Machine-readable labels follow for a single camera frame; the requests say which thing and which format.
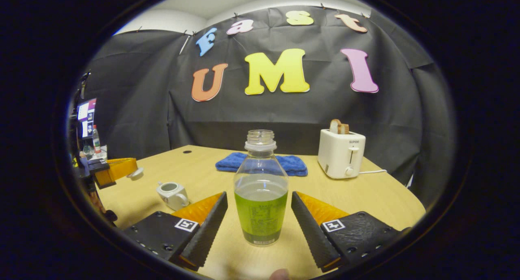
pink letter i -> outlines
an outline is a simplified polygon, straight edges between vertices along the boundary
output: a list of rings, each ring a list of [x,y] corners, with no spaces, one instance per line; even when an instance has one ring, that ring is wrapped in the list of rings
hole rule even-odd
[[[376,93],[379,87],[372,80],[368,65],[366,64],[366,52],[357,49],[344,48],[341,50],[342,54],[347,56],[349,63],[351,63],[352,75],[354,81],[351,83],[351,88],[354,91]]]

white toaster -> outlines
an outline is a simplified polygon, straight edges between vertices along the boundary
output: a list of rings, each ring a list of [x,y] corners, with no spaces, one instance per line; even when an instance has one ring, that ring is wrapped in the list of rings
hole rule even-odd
[[[364,154],[364,135],[349,132],[335,134],[321,130],[318,162],[331,178],[355,178]]]

screw hole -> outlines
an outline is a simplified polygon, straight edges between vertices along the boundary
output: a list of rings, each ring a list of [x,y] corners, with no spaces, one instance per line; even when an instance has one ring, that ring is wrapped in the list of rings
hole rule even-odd
[[[173,252],[173,247],[164,243],[163,248],[168,252]]]

wooden table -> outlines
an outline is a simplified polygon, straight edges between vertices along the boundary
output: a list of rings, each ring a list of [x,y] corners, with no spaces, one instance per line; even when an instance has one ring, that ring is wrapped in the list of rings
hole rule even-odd
[[[414,225],[424,215],[421,202],[388,173],[360,174],[356,178],[327,177],[316,156],[298,155],[307,165],[308,176],[289,177],[288,202],[280,239],[270,247],[249,245],[242,235],[234,200],[232,172],[215,169],[215,163],[232,150],[187,145],[137,161],[144,167],[138,180],[121,178],[99,191],[106,209],[119,218],[119,228],[144,219],[155,211],[173,212],[156,193],[158,182],[177,182],[186,188],[190,202],[226,191],[228,210],[215,237],[204,267],[199,273],[217,280],[267,280],[277,269],[287,268],[291,279],[322,275],[291,209],[292,191],[301,191],[332,204],[347,213],[366,211],[396,230]],[[363,158],[361,171],[380,169]]]

water bottle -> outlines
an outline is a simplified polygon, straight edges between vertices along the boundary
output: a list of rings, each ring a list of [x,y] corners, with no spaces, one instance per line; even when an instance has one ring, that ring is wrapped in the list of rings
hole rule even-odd
[[[89,145],[89,143],[85,142],[85,145],[83,146],[83,154],[85,154],[87,160],[90,160],[92,158],[92,156],[94,156],[94,154],[95,154],[94,150]]]
[[[276,159],[275,134],[250,130],[247,157],[234,175],[234,198],[246,241],[273,244],[280,237],[288,194],[288,176]]]
[[[101,143],[99,143],[99,134],[97,132],[96,125],[94,125],[94,130],[92,132],[92,143],[94,145],[94,152],[96,152],[96,156],[101,154]]]

